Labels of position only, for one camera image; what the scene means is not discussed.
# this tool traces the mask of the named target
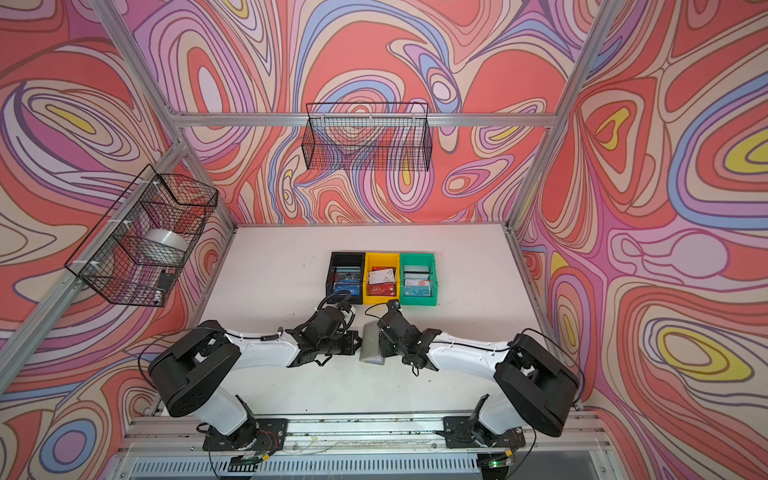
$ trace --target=white tabletop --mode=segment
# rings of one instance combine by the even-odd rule
[[[202,320],[242,333],[273,333],[309,319],[325,296],[333,251],[433,252],[437,306],[403,306],[418,328],[469,339],[511,340],[536,317],[500,225],[244,227],[237,230]],[[358,315],[353,329],[375,319]],[[384,306],[371,313],[381,315]],[[293,369],[230,372],[223,387],[256,414],[434,412],[472,409],[496,384],[459,372],[422,370],[399,357],[384,366],[357,357]]]

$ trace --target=black wire mesh basket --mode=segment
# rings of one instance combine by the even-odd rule
[[[301,148],[307,170],[429,171],[429,105],[312,103],[306,105]]]
[[[154,173],[145,183],[124,218],[109,220],[117,226],[90,258],[72,261],[96,227],[67,260],[109,303],[164,306],[218,203],[216,188],[184,175]]]

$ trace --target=black mounting plate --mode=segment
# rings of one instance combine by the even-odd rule
[[[262,452],[282,450],[286,441],[286,429],[288,428],[288,419],[256,419],[259,422],[259,430],[270,432],[277,438],[277,448],[274,448],[274,438],[272,435],[260,433],[256,437],[254,444],[248,449],[253,452]],[[203,442],[205,452],[234,452],[236,449],[232,442],[226,436],[221,435],[216,429],[211,427],[210,434],[205,437]]]
[[[445,437],[445,446],[449,449],[476,449],[483,445],[478,445],[472,437],[472,426],[476,421],[471,421],[468,416],[465,417],[443,417],[442,430],[446,435],[454,438]],[[525,437],[523,431],[519,432],[510,429],[498,437],[495,445],[491,447],[511,447],[512,451],[525,447]]]

